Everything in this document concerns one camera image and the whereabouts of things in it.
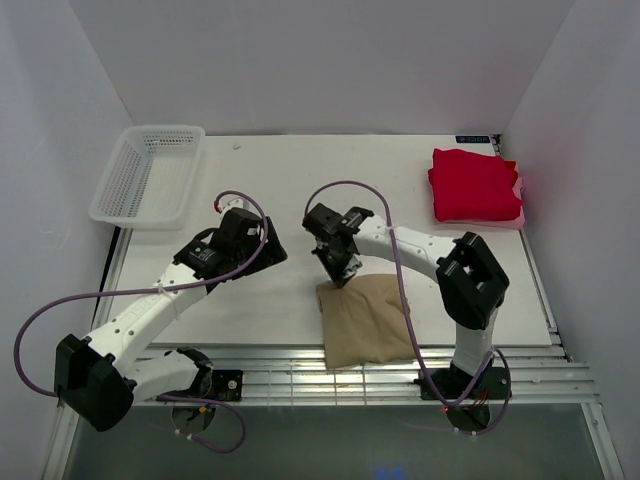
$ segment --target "basket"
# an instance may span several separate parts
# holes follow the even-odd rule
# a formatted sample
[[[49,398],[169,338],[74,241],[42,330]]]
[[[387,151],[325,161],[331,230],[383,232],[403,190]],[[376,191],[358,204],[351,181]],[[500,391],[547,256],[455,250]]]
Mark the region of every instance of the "basket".
[[[89,216],[122,228],[182,228],[204,138],[202,128],[184,125],[125,130],[111,153]]]

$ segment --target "brown towel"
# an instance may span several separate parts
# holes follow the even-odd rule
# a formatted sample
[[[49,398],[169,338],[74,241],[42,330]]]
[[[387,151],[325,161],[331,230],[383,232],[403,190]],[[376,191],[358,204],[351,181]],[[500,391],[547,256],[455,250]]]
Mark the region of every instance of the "brown towel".
[[[327,368],[414,357],[395,275],[362,275],[316,288]]]

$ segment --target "black tag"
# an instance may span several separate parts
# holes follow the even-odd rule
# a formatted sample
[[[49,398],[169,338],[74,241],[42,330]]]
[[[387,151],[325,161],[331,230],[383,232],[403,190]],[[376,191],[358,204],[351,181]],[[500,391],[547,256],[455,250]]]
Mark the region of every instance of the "black tag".
[[[456,143],[491,143],[487,135],[456,135]]]

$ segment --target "white wall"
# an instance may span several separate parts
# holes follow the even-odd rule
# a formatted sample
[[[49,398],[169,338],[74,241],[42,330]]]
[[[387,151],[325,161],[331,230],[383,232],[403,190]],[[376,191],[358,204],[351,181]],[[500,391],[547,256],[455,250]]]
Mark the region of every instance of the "white wall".
[[[66,0],[0,2],[0,477],[39,478],[56,401],[11,361],[19,326],[44,303],[99,287],[112,229],[86,208],[131,124]],[[27,372],[53,387],[57,342],[89,327],[95,302],[46,314],[24,343]]]
[[[640,477],[640,5],[578,0],[505,132],[566,347],[591,364]]]
[[[135,123],[501,132],[574,0],[71,0]]]

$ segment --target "folded red cloth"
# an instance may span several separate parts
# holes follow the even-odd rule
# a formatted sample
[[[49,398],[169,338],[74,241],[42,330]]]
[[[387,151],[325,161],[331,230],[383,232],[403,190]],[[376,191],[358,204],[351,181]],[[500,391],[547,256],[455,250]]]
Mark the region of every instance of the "folded red cloth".
[[[522,200],[513,193],[518,179],[515,162],[464,150],[433,151],[429,182],[433,210],[448,220],[505,221],[518,218]]]

